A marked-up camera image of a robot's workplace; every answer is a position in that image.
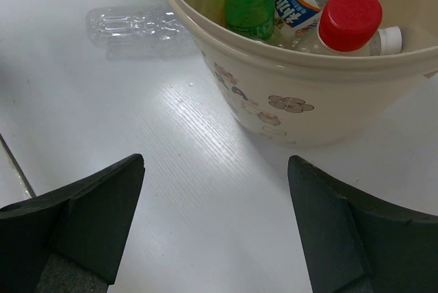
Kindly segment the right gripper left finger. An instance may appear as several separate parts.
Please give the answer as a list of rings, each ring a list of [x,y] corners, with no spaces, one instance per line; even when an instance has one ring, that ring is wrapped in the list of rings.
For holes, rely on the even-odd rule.
[[[2,292],[106,292],[116,281],[144,180],[126,157],[1,208]]]

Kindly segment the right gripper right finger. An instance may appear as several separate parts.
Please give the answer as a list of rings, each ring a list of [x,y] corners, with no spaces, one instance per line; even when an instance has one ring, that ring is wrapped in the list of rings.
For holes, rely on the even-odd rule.
[[[436,292],[437,217],[290,157],[289,191],[313,292]]]

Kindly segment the clear bottle white cap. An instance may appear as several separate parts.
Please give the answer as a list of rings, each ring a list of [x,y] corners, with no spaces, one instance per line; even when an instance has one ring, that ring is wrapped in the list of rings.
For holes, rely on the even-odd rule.
[[[395,55],[402,51],[402,31],[398,26],[379,29],[369,41],[370,55]]]

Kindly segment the red label water bottle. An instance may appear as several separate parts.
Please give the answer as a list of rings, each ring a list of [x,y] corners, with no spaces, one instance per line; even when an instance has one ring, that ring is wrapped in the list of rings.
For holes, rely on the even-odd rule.
[[[310,52],[312,39],[338,53],[362,48],[383,17],[378,0],[274,0],[276,45]]]

